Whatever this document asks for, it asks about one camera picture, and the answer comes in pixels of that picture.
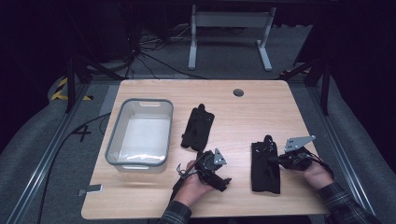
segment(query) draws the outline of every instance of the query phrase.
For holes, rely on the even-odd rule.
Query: black object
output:
[[[218,189],[223,192],[227,189],[227,185],[230,183],[231,178],[222,179],[215,174],[215,171],[217,171],[221,166],[222,165],[215,164],[215,154],[213,154],[212,151],[199,151],[197,153],[195,170],[197,171],[199,178],[214,189]]]
[[[304,171],[312,164],[312,153],[305,147],[287,152],[279,156],[279,163],[285,169]]]
[[[205,106],[200,104],[191,111],[186,131],[181,135],[181,146],[191,147],[195,151],[203,151],[207,144],[210,128],[215,116],[205,111]]]
[[[286,152],[279,156],[279,164],[281,164],[285,169],[304,171],[312,165],[312,161],[319,163],[325,168],[327,172],[334,178],[334,172],[330,166],[323,161],[321,161],[318,156],[311,153],[305,147],[301,147],[297,150]]]
[[[215,164],[215,154],[212,151],[198,151],[197,159],[195,163],[187,169],[186,172],[181,173],[178,171],[180,175],[180,179],[173,186],[173,192],[170,200],[175,198],[175,195],[180,190],[183,181],[187,179],[190,175],[198,174],[199,178],[205,182],[207,185],[212,186],[214,189],[218,189],[221,192],[227,189],[227,185],[230,183],[231,178],[222,179],[215,172],[221,167],[221,164]]]
[[[271,135],[266,135],[263,142],[251,144],[251,190],[280,194],[277,147]]]

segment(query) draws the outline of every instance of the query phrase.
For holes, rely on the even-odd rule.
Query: hand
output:
[[[319,163],[312,161],[312,165],[305,171],[293,171],[297,175],[301,175],[316,190],[332,184],[332,176]]]
[[[190,161],[187,164],[186,170],[188,170],[193,164],[194,161]],[[186,206],[191,207],[212,189],[213,187],[203,184],[198,175],[194,174],[183,181],[180,190],[175,195],[174,201],[184,203]]]

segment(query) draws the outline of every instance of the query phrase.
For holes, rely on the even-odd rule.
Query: person's left hand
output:
[[[190,161],[187,164],[188,170],[194,161]],[[189,176],[183,181],[180,190],[177,192],[174,201],[184,203],[186,206],[191,207],[193,204],[199,201],[209,191],[213,190],[213,187],[201,182],[197,174]]]

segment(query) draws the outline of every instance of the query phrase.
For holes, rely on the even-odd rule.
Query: person's right hand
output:
[[[332,184],[332,176],[319,163],[312,161],[312,165],[305,171],[293,171],[297,175],[303,176],[306,181],[316,190]]]

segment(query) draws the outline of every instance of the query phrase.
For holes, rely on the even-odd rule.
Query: black fabric pouch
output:
[[[251,144],[251,190],[280,194],[277,147],[271,135],[266,135],[263,142]]]

